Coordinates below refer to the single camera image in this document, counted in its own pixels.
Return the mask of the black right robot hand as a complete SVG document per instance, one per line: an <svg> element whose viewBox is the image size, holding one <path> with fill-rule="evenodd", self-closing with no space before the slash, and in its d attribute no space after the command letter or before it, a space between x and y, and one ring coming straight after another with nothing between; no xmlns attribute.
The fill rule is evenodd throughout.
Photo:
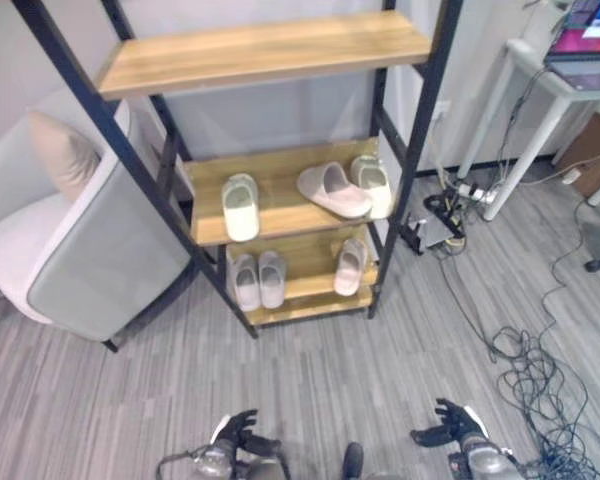
<svg viewBox="0 0 600 480"><path fill-rule="evenodd" d="M439 447L453 442L459 444L467 437L487 438L481 424L465 407L446 398L436 399L434 409L441 424L424 430L412 430L411 439L426 448Z"/></svg>

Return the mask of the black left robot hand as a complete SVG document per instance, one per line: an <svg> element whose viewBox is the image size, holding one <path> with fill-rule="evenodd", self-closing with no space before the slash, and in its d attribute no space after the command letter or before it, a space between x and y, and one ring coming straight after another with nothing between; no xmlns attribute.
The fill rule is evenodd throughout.
<svg viewBox="0 0 600 480"><path fill-rule="evenodd" d="M259 457L275 457L282 452L280 440L256 435L252 427L257 423L257 409L242 411L229 418L212 442L232 457L238 449Z"/></svg>

